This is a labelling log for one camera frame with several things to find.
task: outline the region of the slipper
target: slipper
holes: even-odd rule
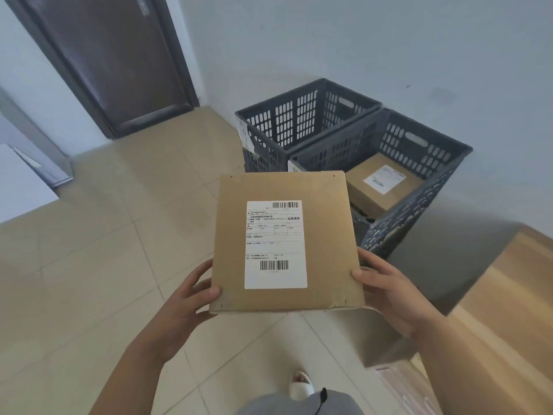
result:
[[[307,380],[307,383],[293,381],[294,377],[298,375]],[[292,377],[290,377],[290,384],[288,386],[288,394],[290,396],[290,399],[294,401],[302,401],[303,399],[309,397],[309,395],[312,395],[314,392],[315,389],[313,388],[313,383],[311,383],[311,379],[306,373],[298,370],[295,371],[294,374],[292,374]]]

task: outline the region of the gray pants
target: gray pants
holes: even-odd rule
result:
[[[320,404],[321,397],[318,392],[300,402],[293,401],[281,393],[272,393],[248,402],[236,415],[315,415]],[[335,414],[363,415],[363,411],[350,395],[329,390],[328,398],[323,403],[319,415]]]

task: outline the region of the gray plastic basket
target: gray plastic basket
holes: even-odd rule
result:
[[[335,132],[370,119],[380,102],[321,78],[236,112],[248,126],[255,154],[244,150],[246,171],[287,171],[291,155]]]
[[[290,161],[302,171],[348,171],[382,153],[422,178],[419,188],[376,221],[352,206],[357,245],[387,258],[472,147],[388,109],[354,123],[349,133],[349,137],[332,134],[296,153]]]

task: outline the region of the cardboard box in basket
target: cardboard box in basket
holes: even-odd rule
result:
[[[349,201],[378,219],[423,184],[423,180],[377,153],[346,173]]]
[[[221,176],[211,313],[361,307],[355,268],[344,172]]]

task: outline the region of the paper tag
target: paper tag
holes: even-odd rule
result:
[[[291,160],[288,160],[288,171],[301,171]]]
[[[248,125],[243,120],[236,117],[236,128],[238,129],[242,146],[250,153],[255,154],[255,148],[248,132]]]
[[[390,166],[385,164],[383,167],[371,174],[367,179],[363,180],[363,182],[382,195],[386,195],[405,178],[406,176],[404,174],[399,173],[396,169],[392,169]]]
[[[307,288],[301,201],[248,201],[244,288]]]

